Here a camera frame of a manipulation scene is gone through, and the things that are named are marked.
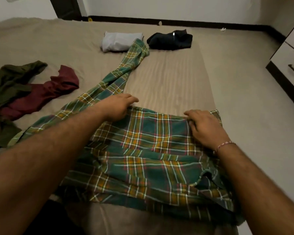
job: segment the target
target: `hairy forearm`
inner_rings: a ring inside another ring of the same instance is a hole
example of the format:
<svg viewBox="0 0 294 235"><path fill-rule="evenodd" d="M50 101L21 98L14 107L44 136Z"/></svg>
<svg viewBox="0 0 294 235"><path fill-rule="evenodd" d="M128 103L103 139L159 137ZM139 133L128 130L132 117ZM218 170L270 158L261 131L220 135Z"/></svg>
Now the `hairy forearm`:
<svg viewBox="0 0 294 235"><path fill-rule="evenodd" d="M102 122L92 106L0 154L0 234L24 232Z"/></svg>
<svg viewBox="0 0 294 235"><path fill-rule="evenodd" d="M218 151L253 234L294 234L294 203L234 144Z"/></svg>

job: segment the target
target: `bracelet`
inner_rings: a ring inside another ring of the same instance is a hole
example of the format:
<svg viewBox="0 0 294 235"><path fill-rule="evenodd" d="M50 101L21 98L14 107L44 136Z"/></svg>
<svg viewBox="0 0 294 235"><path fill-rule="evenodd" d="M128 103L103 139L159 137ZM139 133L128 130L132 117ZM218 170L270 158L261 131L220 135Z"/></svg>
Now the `bracelet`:
<svg viewBox="0 0 294 235"><path fill-rule="evenodd" d="M232 141L224 142L223 144L220 144L215 151L213 151L213 154L216 154L220 147L227 145L229 143L236 144L235 142L232 142Z"/></svg>

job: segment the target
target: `folded white cloth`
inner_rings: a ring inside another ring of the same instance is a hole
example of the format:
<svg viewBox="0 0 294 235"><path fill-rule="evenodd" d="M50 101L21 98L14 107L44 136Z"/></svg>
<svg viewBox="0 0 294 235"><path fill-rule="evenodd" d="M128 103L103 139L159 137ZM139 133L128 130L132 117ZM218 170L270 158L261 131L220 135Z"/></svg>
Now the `folded white cloth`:
<svg viewBox="0 0 294 235"><path fill-rule="evenodd" d="M100 45L101 50L106 53L109 51L127 51L131 47L135 39L143 39L143 33L108 33L105 32L105 37Z"/></svg>

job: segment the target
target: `hand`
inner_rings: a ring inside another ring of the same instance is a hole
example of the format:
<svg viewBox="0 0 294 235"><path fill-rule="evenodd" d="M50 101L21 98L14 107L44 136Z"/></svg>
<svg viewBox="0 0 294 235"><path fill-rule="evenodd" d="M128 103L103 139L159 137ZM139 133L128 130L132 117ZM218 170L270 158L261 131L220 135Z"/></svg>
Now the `hand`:
<svg viewBox="0 0 294 235"><path fill-rule="evenodd" d="M126 109L134 102L139 102L138 98L131 94L111 95L94 106L103 115L104 121L118 121L126 116Z"/></svg>
<svg viewBox="0 0 294 235"><path fill-rule="evenodd" d="M224 142L231 141L219 120L208 111L188 110L184 112L192 121L189 122L194 138L212 150Z"/></svg>

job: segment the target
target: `folded black clothing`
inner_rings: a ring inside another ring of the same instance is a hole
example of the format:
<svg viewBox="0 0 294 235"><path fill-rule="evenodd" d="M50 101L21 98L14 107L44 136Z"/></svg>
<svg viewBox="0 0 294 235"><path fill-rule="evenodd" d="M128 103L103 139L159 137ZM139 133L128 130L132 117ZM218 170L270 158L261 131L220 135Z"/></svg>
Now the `folded black clothing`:
<svg viewBox="0 0 294 235"><path fill-rule="evenodd" d="M181 48L190 48L192 46L193 36L186 30L176 30L169 34L156 33L147 39L149 48L160 50L177 50Z"/></svg>

